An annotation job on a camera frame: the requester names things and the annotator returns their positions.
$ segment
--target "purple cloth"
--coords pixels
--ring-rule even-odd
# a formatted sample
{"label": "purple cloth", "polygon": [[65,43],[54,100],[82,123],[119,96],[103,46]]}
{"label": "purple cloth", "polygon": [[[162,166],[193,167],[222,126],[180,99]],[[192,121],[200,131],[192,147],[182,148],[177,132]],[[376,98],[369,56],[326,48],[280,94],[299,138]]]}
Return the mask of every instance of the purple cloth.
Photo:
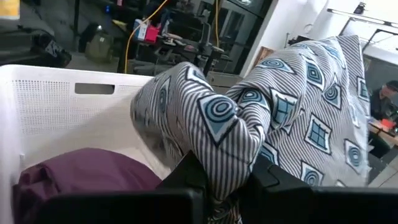
{"label": "purple cloth", "polygon": [[40,206],[60,194],[152,190],[160,182],[144,164],[116,152],[68,152],[22,172],[14,186],[15,223],[33,223]]}

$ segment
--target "patterned blanket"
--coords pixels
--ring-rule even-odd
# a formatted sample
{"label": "patterned blanket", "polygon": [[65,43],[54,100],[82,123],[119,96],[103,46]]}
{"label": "patterned blanket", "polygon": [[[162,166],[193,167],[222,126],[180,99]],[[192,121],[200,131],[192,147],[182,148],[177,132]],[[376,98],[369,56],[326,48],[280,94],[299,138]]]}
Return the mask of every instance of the patterned blanket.
{"label": "patterned blanket", "polygon": [[213,192],[210,223],[239,221],[234,192],[257,156],[309,185],[366,185],[369,100],[356,36],[277,50],[226,95],[180,63],[142,87],[131,116],[169,164],[197,155]]}

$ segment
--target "white plastic laundry basket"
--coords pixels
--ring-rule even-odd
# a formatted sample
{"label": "white plastic laundry basket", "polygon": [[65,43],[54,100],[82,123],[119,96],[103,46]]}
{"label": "white plastic laundry basket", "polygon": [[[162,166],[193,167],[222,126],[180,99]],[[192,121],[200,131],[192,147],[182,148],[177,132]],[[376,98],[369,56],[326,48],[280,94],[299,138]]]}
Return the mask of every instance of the white plastic laundry basket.
{"label": "white plastic laundry basket", "polygon": [[[68,151],[83,147],[116,151],[145,163],[161,178],[167,175],[130,119],[132,96],[150,79],[22,65],[0,67],[0,224],[12,223],[11,187],[21,170]],[[114,92],[76,94],[76,83],[114,85]]]}

